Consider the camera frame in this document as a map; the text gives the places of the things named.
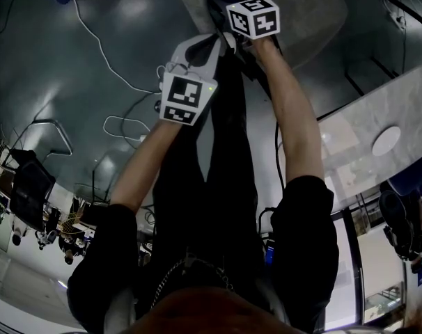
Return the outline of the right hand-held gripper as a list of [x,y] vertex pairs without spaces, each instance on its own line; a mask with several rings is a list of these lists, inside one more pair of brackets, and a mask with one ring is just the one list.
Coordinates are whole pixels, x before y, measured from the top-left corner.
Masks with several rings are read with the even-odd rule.
[[280,10],[272,0],[245,0],[226,6],[230,28],[251,40],[281,32]]

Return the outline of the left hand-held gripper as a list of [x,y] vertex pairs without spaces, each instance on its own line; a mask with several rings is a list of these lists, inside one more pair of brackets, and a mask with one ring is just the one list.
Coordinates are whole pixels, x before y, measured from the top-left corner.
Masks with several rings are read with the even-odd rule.
[[[189,126],[196,123],[217,90],[213,79],[221,48],[218,34],[197,35],[176,47],[163,76],[161,120]],[[186,65],[200,65],[199,74]]]

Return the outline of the grey shell chair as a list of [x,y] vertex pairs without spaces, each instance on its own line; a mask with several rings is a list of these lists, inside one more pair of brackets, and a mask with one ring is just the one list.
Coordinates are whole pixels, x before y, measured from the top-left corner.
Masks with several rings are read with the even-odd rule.
[[[182,0],[198,31],[215,30],[205,0]],[[314,58],[339,32],[347,17],[344,0],[272,0],[280,8],[283,55],[292,68]]]

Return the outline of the person's left forearm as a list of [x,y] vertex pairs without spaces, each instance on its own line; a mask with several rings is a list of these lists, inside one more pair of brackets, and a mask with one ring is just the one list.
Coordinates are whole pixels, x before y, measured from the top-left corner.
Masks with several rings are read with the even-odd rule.
[[159,120],[126,163],[111,194],[112,205],[137,212],[155,181],[162,161],[182,125]]

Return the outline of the person's right forearm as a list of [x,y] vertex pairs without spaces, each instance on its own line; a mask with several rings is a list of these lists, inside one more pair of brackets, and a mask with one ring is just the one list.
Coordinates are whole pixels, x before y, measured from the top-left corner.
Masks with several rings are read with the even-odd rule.
[[272,39],[260,38],[252,44],[265,69],[281,132],[286,181],[301,176],[323,180],[321,134],[311,103]]

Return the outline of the black office chair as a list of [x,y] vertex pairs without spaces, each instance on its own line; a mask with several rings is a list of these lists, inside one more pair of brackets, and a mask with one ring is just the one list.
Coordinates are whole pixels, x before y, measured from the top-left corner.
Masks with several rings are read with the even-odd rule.
[[42,232],[45,229],[44,204],[56,179],[38,161],[34,151],[13,149],[11,155],[18,167],[10,195],[10,210],[27,226]]

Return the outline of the person's right white shoe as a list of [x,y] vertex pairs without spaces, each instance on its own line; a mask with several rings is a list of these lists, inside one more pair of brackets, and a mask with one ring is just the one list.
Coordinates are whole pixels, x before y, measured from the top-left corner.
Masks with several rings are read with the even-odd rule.
[[228,48],[235,54],[237,51],[237,42],[232,33],[223,32],[223,37],[228,45]]

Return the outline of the person's black trousers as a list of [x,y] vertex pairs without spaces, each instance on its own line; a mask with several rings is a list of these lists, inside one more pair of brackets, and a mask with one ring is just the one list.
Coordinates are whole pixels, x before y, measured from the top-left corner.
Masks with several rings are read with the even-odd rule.
[[258,194],[247,137],[242,73],[232,53],[219,58],[218,88],[193,126],[182,126],[153,189],[155,245],[163,252],[202,245],[226,258],[263,256]]

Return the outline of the white power strip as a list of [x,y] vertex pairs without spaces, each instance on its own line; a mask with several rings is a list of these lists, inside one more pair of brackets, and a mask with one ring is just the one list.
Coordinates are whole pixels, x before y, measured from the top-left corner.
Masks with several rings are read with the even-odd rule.
[[399,30],[405,31],[406,30],[406,19],[405,14],[399,15],[396,12],[390,12],[389,16],[393,23],[398,27]]

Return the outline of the grey marble table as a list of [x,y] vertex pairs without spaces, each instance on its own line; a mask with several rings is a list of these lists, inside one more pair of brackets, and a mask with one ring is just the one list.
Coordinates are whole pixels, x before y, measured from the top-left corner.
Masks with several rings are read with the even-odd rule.
[[[391,126],[400,128],[399,141],[375,157],[375,139]],[[325,182],[337,212],[422,157],[422,65],[325,118],[320,131]]]

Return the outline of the white plate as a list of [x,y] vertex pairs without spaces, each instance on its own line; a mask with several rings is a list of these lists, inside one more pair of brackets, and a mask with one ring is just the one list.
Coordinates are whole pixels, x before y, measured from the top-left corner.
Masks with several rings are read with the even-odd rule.
[[385,129],[374,141],[372,153],[375,157],[381,157],[390,152],[400,139],[401,130],[398,126]]

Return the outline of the person's black top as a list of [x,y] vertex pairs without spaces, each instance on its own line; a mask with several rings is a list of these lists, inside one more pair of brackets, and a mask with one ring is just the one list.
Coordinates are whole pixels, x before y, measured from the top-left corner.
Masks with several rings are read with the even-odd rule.
[[[271,216],[275,241],[268,280],[290,323],[313,332],[327,307],[338,271],[338,245],[330,213],[334,195],[313,176],[290,181]],[[111,205],[99,213],[99,225],[85,258],[68,281],[74,318],[90,333],[103,334],[104,317],[116,295],[131,287],[138,317],[168,294],[184,288],[227,289],[262,308],[267,303],[256,287],[264,258],[226,258],[220,248],[186,246],[163,252],[153,245],[149,263],[137,264],[137,225],[131,210]]]

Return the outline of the person's chin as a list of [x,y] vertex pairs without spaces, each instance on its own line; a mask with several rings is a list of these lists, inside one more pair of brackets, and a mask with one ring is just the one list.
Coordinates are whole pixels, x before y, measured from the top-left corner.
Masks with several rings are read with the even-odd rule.
[[305,334],[226,289],[182,289],[122,334]]

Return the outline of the black framed glass door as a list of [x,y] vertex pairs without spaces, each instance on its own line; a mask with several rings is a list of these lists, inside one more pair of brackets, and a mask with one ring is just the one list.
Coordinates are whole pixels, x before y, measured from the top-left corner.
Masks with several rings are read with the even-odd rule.
[[384,224],[363,234],[355,228],[362,206],[346,207],[331,217],[337,231],[339,265],[335,288],[323,315],[326,331],[355,325],[393,331],[403,325],[407,272],[384,235]]

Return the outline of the person's white vest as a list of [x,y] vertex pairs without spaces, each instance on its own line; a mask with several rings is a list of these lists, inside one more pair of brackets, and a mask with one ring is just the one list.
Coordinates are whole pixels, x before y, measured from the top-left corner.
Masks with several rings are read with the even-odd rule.
[[[266,278],[258,278],[256,287],[267,303],[268,310],[279,321],[289,325],[290,320],[271,282]],[[135,305],[137,302],[138,299],[134,297],[131,287],[119,292],[112,300],[104,317],[104,334],[120,334],[127,330],[136,321]]]

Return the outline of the chrome tube floor frame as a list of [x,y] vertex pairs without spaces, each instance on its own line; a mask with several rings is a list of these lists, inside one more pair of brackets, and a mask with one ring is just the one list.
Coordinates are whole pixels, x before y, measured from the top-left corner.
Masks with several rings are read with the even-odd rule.
[[57,130],[58,134],[62,138],[63,143],[65,144],[67,150],[50,150],[45,158],[50,156],[63,156],[63,157],[70,157],[73,153],[72,144],[70,139],[68,138],[64,128],[59,124],[58,121],[54,119],[38,119],[33,120],[31,123],[32,125],[52,125]]

